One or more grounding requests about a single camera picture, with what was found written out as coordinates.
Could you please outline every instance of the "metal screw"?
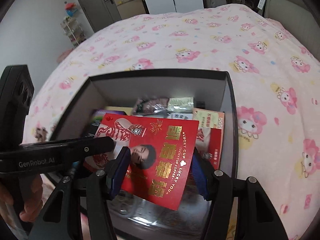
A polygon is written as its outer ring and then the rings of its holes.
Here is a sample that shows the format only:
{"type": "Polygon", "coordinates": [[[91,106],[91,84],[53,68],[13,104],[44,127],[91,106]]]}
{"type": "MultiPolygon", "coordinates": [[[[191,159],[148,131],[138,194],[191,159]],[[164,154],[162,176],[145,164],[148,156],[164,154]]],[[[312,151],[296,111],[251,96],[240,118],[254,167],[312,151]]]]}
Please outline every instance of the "metal screw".
{"type": "Polygon", "coordinates": [[[63,183],[67,183],[69,181],[70,181],[70,177],[69,176],[65,176],[65,177],[62,178],[62,182],[63,183]]]}
{"type": "Polygon", "coordinates": [[[223,171],[220,171],[220,170],[216,170],[214,171],[214,174],[218,177],[222,176],[223,175],[223,171]]]}
{"type": "Polygon", "coordinates": [[[97,176],[103,176],[105,174],[104,170],[98,170],[96,171],[97,176]]]}
{"type": "Polygon", "coordinates": [[[256,183],[257,179],[255,177],[249,177],[248,181],[250,181],[251,183],[256,183]]]}

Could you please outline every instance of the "gold chinese character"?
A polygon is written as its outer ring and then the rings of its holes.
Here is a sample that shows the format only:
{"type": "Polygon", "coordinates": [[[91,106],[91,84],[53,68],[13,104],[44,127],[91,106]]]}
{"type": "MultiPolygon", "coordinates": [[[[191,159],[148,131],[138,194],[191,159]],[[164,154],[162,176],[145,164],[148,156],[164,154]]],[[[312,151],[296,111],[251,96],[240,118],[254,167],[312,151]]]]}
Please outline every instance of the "gold chinese character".
{"type": "Polygon", "coordinates": [[[172,160],[175,154],[176,154],[176,145],[170,144],[170,143],[164,143],[161,149],[160,157],[172,160]]]}
{"type": "Polygon", "coordinates": [[[156,197],[163,197],[166,186],[167,184],[165,182],[153,179],[148,194],[156,197]]]}
{"type": "Polygon", "coordinates": [[[160,161],[159,165],[156,166],[156,176],[162,177],[164,179],[169,178],[170,172],[171,172],[171,163],[165,163],[163,161],[160,161]]]}
{"type": "Polygon", "coordinates": [[[165,138],[171,139],[171,140],[179,140],[181,131],[182,131],[182,126],[169,125],[167,136],[165,138]]]}

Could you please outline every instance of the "cartoon patterned blanket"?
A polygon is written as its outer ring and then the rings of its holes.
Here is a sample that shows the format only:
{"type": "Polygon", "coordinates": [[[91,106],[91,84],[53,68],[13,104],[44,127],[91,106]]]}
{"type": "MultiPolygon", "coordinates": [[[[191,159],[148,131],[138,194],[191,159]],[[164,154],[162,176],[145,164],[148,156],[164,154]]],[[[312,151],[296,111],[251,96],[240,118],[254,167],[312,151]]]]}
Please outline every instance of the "cartoon patterned blanket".
{"type": "Polygon", "coordinates": [[[282,25],[244,5],[139,15],[95,33],[51,74],[26,119],[50,134],[88,76],[198,68],[230,73],[238,115],[238,177],[255,176],[290,239],[320,206],[320,63],[282,25]]]}

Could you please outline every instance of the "white label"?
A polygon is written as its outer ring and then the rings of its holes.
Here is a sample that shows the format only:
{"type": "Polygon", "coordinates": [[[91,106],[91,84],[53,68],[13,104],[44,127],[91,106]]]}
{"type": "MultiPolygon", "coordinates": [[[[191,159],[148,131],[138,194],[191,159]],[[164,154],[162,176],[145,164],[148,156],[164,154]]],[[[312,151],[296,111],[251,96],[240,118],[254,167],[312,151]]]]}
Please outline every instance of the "white label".
{"type": "Polygon", "coordinates": [[[259,8],[260,10],[263,9],[263,6],[264,6],[265,2],[266,2],[266,0],[260,0],[260,1],[259,1],[258,8],[259,8]]]}

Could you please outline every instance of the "beige upholstered headboard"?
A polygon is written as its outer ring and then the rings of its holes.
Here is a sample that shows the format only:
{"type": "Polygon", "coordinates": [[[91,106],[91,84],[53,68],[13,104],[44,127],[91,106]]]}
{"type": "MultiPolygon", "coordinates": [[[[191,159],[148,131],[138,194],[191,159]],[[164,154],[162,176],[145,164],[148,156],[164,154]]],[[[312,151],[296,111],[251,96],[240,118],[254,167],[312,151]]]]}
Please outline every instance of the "beige upholstered headboard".
{"type": "Polygon", "coordinates": [[[281,22],[320,60],[320,27],[302,0],[267,0],[265,18],[281,22]]]}

